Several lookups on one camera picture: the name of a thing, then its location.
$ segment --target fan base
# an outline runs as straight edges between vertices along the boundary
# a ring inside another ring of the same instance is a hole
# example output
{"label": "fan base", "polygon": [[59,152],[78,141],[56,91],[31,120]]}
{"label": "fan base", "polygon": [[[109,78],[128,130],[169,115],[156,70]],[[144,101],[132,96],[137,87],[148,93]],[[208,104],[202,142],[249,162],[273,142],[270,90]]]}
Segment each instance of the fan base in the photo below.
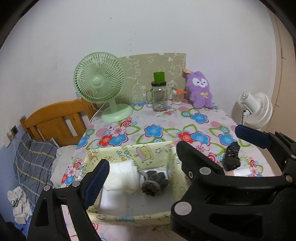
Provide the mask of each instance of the fan base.
{"label": "fan base", "polygon": [[116,112],[112,113],[110,109],[104,111],[101,115],[101,120],[108,123],[117,122],[126,119],[133,113],[132,107],[127,104],[117,104],[116,107]]}

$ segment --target star print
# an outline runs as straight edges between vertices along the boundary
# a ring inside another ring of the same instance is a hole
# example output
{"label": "star print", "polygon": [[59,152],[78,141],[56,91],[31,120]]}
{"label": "star print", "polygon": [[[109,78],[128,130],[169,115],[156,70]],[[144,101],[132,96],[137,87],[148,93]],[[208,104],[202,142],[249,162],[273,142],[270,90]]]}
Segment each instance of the star print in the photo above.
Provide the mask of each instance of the star print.
{"label": "star print", "polygon": [[161,150],[160,148],[155,149],[155,153],[159,154],[159,153],[161,153],[161,152],[162,152],[162,150]]}

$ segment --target wooden headboard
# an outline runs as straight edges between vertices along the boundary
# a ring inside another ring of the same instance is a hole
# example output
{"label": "wooden headboard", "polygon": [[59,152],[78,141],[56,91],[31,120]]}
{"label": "wooden headboard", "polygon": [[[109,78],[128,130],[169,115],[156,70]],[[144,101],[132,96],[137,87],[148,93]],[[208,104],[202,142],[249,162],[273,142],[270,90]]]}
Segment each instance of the wooden headboard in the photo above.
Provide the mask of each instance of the wooden headboard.
{"label": "wooden headboard", "polygon": [[[49,141],[53,137],[61,146],[77,145],[86,131],[81,112],[86,112],[90,120],[96,111],[91,103],[83,99],[76,99],[45,106],[27,119],[21,118],[20,123],[25,132],[36,140],[42,141],[43,137]],[[70,119],[77,136],[72,135],[65,117]]]}

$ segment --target white fan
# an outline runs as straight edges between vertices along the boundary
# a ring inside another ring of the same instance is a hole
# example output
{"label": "white fan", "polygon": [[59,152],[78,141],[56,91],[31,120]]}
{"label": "white fan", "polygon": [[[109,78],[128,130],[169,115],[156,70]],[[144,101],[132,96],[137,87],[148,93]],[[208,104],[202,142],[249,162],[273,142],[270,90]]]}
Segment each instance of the white fan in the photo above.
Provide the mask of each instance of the white fan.
{"label": "white fan", "polygon": [[243,117],[244,125],[260,129],[269,122],[272,115],[272,104],[266,94],[259,92],[251,95],[245,91],[239,100],[247,108]]}

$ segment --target stuffed animal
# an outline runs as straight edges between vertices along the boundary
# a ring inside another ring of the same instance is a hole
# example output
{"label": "stuffed animal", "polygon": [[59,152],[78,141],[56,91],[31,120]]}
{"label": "stuffed animal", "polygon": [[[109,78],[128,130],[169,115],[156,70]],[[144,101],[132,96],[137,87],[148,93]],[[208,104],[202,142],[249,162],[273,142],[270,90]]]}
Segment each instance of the stuffed animal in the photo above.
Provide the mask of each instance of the stuffed animal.
{"label": "stuffed animal", "polygon": [[204,75],[199,72],[191,72],[188,69],[183,69],[186,76],[186,89],[190,92],[189,99],[193,103],[195,109],[201,109],[203,107],[212,108],[213,96],[210,92],[209,82]]}

